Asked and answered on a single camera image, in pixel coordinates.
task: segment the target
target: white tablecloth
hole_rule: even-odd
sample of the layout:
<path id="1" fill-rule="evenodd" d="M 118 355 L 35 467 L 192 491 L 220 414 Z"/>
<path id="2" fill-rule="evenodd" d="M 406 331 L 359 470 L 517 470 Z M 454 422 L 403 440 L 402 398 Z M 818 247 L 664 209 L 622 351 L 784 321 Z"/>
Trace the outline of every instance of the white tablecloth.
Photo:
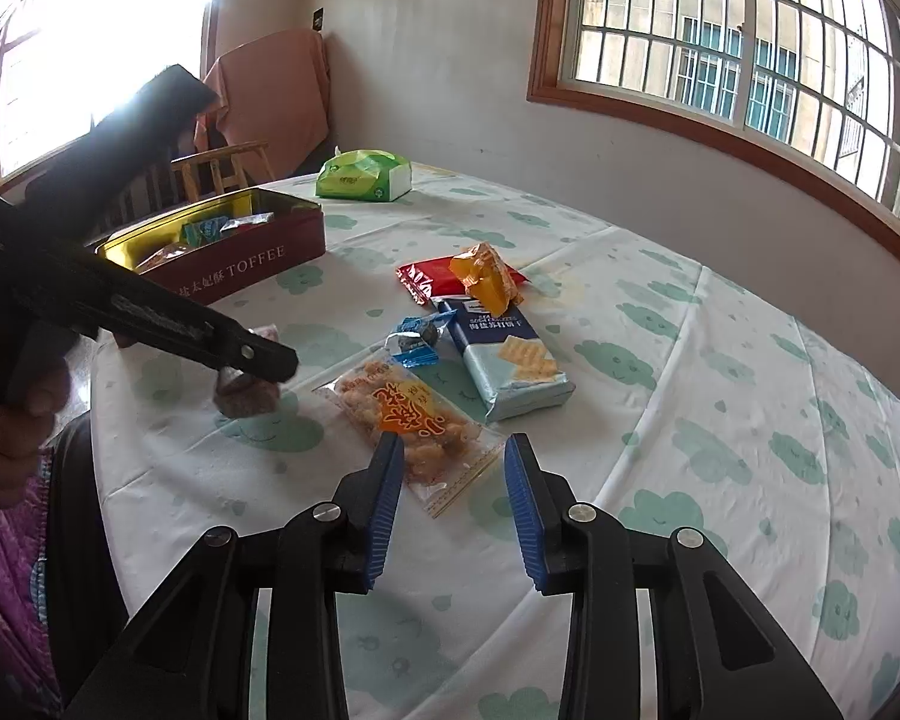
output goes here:
<path id="1" fill-rule="evenodd" d="M 272 187 L 313 196 L 312 181 Z M 131 612 L 207 528 L 279 527 L 367 463 L 312 388 L 422 313 L 396 265 L 489 241 L 533 282 L 521 309 L 578 385 L 565 406 L 499 431 L 528 433 L 545 469 L 628 527 L 707 533 L 845 717 L 871 716 L 900 676 L 900 401 L 888 389 L 709 269 L 540 197 L 416 166 L 394 203 L 322 203 L 326 255 L 216 306 L 277 324 L 298 350 L 277 415 L 226 420 L 213 371 L 101 345 L 94 452 Z M 423 375 L 479 413 L 458 360 Z M 436 520 L 404 490 L 375 591 L 338 597 L 338 611 L 352 717 L 557 716 L 569 599 L 533 592 L 499 466 Z M 641 616 L 649 717 L 646 603 Z"/>

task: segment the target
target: clear snack bag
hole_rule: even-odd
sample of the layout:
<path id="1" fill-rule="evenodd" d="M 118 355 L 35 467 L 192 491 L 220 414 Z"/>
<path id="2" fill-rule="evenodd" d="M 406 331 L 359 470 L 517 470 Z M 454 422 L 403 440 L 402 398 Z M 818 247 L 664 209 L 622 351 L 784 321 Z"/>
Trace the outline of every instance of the clear snack bag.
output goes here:
<path id="1" fill-rule="evenodd" d="M 386 349 L 317 389 L 372 445 L 386 430 L 404 440 L 404 479 L 436 517 L 499 454 L 502 436 L 430 389 Z"/>

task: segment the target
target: green tissue package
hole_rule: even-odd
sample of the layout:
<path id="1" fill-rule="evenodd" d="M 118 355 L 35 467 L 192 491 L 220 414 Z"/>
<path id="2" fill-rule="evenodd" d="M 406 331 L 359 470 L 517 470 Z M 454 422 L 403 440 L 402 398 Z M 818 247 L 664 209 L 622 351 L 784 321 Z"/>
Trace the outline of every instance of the green tissue package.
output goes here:
<path id="1" fill-rule="evenodd" d="M 408 160 L 360 148 L 326 161 L 317 179 L 317 197 L 391 202 L 410 191 L 411 179 Z"/>

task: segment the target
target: window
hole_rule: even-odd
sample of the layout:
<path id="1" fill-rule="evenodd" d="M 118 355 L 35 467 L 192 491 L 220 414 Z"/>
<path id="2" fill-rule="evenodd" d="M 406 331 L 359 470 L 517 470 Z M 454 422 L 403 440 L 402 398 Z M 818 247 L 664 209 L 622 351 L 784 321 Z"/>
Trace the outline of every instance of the window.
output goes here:
<path id="1" fill-rule="evenodd" d="M 0 184 L 172 64 L 202 70 L 212 0 L 22 0 L 0 39 Z"/>
<path id="2" fill-rule="evenodd" d="M 773 166 L 900 256 L 900 18 L 887 1 L 540 2 L 530 100 Z"/>

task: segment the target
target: orange wrapper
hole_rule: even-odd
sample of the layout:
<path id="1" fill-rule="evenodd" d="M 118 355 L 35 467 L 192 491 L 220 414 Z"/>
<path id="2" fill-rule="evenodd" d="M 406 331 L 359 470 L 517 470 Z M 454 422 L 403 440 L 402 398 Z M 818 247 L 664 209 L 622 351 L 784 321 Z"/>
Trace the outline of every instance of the orange wrapper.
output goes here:
<path id="1" fill-rule="evenodd" d="M 466 293 L 479 300 L 495 319 L 511 303 L 516 305 L 523 300 L 506 264 L 490 244 L 477 244 L 462 251 L 450 260 L 449 268 L 461 280 Z"/>

